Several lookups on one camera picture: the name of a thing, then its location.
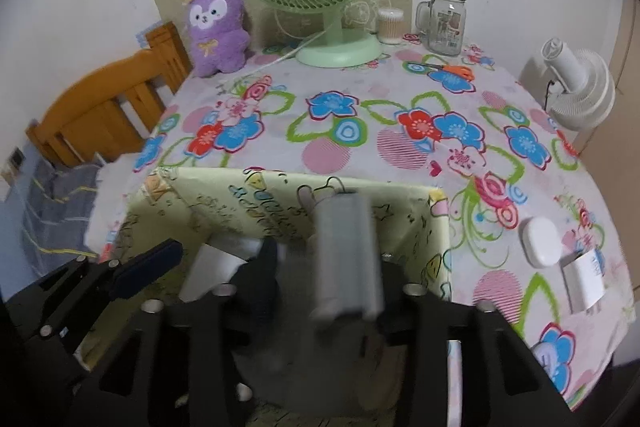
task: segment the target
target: purple plush toy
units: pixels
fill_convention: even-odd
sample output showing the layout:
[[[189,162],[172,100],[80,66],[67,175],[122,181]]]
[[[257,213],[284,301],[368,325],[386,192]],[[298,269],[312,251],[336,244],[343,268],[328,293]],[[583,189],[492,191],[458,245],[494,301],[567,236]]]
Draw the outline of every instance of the purple plush toy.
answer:
[[[191,58],[197,76],[233,73],[244,66],[249,33],[242,29],[243,8],[242,0],[191,1]]]

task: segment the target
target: blue flower pattern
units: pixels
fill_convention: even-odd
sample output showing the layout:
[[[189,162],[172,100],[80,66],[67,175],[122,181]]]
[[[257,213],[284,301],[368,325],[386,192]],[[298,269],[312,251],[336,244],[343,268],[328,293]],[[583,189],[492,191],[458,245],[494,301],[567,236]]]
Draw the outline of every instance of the blue flower pattern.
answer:
[[[473,83],[461,76],[449,73],[449,71],[431,71],[429,77],[431,80],[441,83],[442,87],[454,94],[474,92],[476,90],[476,86]]]
[[[308,98],[309,115],[313,120],[324,120],[330,114],[338,117],[357,116],[354,104],[359,103],[355,96],[339,91],[320,92]]]
[[[504,133],[509,137],[509,147],[514,153],[520,158],[528,158],[538,169],[546,169],[551,155],[529,127],[505,127]]]
[[[461,114],[448,112],[436,116],[433,124],[441,131],[443,138],[457,138],[463,146],[484,152],[484,131],[475,123],[466,121]]]
[[[604,255],[602,254],[602,250],[600,248],[596,248],[596,259],[598,260],[598,264],[600,265],[600,272],[604,275]]]
[[[559,393],[565,393],[571,380],[570,362],[575,352],[575,337],[562,331],[558,325],[549,324],[540,342],[532,348],[534,356],[545,369]]]
[[[247,140],[257,138],[263,130],[260,115],[254,112],[251,116],[242,118],[238,124],[224,127],[223,131],[216,136],[213,147],[230,153],[239,151]]]
[[[481,66],[493,66],[495,64],[495,60],[493,60],[491,57],[480,57],[480,59],[478,60],[478,64],[480,64]]]
[[[420,152],[426,152],[430,154],[436,150],[435,140],[431,138],[425,138],[420,141],[414,141],[414,147]]]
[[[218,119],[218,112],[217,111],[209,111],[204,118],[202,119],[202,124],[206,125],[207,123],[216,123],[216,120]]]
[[[158,159],[158,156],[162,151],[162,148],[160,146],[162,145],[162,142],[165,138],[166,134],[161,133],[158,136],[149,138],[146,141],[144,148],[138,155],[138,158],[136,158],[136,162],[133,165],[133,172],[142,171],[143,167],[145,167],[146,165],[151,165],[154,161],[156,161],[156,159]]]

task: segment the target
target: glass mason jar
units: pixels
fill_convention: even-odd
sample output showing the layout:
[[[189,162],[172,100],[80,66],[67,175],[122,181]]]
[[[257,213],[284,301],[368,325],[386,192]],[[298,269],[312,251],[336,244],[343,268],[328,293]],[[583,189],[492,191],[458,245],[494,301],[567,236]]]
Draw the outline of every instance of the glass mason jar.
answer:
[[[415,26],[426,36],[427,46],[440,55],[454,57],[462,51],[466,0],[422,1],[415,11]]]

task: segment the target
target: bed sheet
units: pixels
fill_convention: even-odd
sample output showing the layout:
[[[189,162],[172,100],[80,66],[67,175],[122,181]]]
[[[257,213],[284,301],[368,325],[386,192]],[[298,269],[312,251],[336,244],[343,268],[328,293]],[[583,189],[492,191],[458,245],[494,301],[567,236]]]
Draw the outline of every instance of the bed sheet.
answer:
[[[575,407],[635,316],[609,211],[558,125],[474,44],[444,59],[407,36],[354,68],[287,59],[251,74],[285,52],[264,49],[233,75],[188,78],[140,153],[132,185],[159,166],[222,166],[441,187],[452,246],[430,260],[426,277],[451,270],[445,297],[491,299],[529,346],[540,344],[535,353],[553,351],[543,365]],[[465,65],[475,79],[426,64]],[[572,314],[559,266],[527,262],[518,229],[533,216],[556,223],[564,254],[598,252],[606,295],[591,310]],[[115,221],[103,257],[117,246],[124,208]]]

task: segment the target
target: wooden chair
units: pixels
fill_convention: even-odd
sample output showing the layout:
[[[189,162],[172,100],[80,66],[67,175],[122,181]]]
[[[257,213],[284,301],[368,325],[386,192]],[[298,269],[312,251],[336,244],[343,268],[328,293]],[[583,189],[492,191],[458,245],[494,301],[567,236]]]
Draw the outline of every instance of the wooden chair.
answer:
[[[68,167],[91,161],[95,153],[113,161],[138,152],[144,140],[118,103],[129,100],[149,132],[164,112],[164,104],[150,85],[158,76],[175,94],[191,71],[189,57],[173,23],[146,35],[150,49],[112,62],[88,74],[62,93],[42,123],[27,129],[40,153]]]

